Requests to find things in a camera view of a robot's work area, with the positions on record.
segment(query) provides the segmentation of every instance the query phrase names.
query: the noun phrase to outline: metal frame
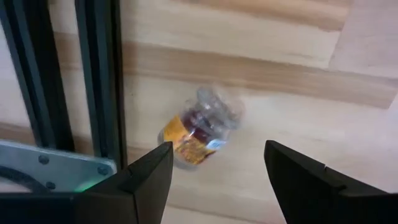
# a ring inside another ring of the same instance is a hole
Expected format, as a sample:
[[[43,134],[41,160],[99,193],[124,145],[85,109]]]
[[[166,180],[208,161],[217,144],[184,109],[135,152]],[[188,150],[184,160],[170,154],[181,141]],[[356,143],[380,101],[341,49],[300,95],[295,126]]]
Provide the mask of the metal frame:
[[[127,166],[118,0],[75,0],[96,156]]]
[[[33,192],[84,190],[116,173],[111,159],[43,149],[0,140],[0,185],[3,179]]]
[[[0,0],[0,18],[36,144],[73,151],[46,0]]]

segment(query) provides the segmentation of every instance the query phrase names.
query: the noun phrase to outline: wood grain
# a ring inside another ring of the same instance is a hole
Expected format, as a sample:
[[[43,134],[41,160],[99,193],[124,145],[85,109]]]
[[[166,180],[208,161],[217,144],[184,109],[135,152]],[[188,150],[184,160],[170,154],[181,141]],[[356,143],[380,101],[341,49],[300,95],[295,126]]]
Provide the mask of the wood grain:
[[[262,8],[272,6],[264,2]],[[77,34],[73,5],[74,0],[54,0],[50,5],[54,31]],[[309,5],[313,22],[319,20],[314,19],[315,14],[328,14],[324,10],[329,7],[333,9],[332,17],[343,20],[345,6]],[[297,13],[294,10],[286,9],[286,13]],[[259,17],[174,0],[122,0],[121,24],[124,40],[320,68],[328,67],[340,34],[338,30],[322,30],[291,19]]]
[[[77,37],[56,34],[60,64],[81,69]],[[265,91],[314,96],[388,108],[398,81],[347,72],[331,72],[286,63],[192,52],[157,45],[123,43],[125,75],[190,82],[217,82]]]
[[[31,128],[15,124],[0,123],[0,139],[36,146]],[[73,140],[77,153],[94,154],[90,139],[84,136],[74,135]]]
[[[125,76],[129,146],[152,149],[157,135],[197,82]],[[229,143],[195,170],[174,169],[169,205],[250,220],[283,223],[262,155],[267,139],[279,141],[328,166],[388,192],[398,190],[397,110],[278,92],[228,87],[246,106]]]
[[[324,30],[341,30],[352,0],[174,0],[232,10],[270,19],[316,26]]]
[[[330,67],[398,78],[398,1],[357,0]]]

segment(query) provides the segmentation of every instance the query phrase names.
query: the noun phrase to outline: bolt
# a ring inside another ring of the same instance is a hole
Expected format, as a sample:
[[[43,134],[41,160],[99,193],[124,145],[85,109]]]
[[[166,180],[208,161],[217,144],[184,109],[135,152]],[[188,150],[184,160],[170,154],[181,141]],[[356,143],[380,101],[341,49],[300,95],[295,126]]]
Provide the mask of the bolt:
[[[54,190],[55,189],[55,183],[48,181],[47,183],[45,183],[46,188],[50,189],[50,190]]]
[[[108,169],[106,167],[103,166],[99,166],[97,168],[97,172],[101,175],[107,175],[108,174]]]
[[[39,156],[39,163],[41,163],[41,164],[43,164],[43,165],[46,165],[46,164],[48,164],[49,162],[50,162],[50,159],[49,159],[48,156],[43,156],[43,155],[40,155],[40,156]]]

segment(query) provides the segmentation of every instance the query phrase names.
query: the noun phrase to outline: clear plastic bottle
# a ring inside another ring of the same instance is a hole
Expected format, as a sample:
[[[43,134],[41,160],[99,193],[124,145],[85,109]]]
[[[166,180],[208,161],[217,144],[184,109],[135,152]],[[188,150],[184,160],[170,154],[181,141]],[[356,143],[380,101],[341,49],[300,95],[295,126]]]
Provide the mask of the clear plastic bottle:
[[[160,131],[158,142],[172,141],[175,164],[192,169],[227,143],[231,130],[237,129],[243,104],[222,88],[202,87],[196,100]]]

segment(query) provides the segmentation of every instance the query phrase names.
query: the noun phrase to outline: bottle label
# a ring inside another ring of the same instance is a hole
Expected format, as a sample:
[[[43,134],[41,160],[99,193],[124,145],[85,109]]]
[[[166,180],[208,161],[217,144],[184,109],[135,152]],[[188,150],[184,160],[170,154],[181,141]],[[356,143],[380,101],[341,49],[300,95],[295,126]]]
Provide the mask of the bottle label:
[[[174,153],[193,165],[200,164],[222,146],[222,141],[213,142],[212,140],[206,145],[193,137],[185,129],[178,115],[166,125],[163,134],[164,141],[173,142]]]

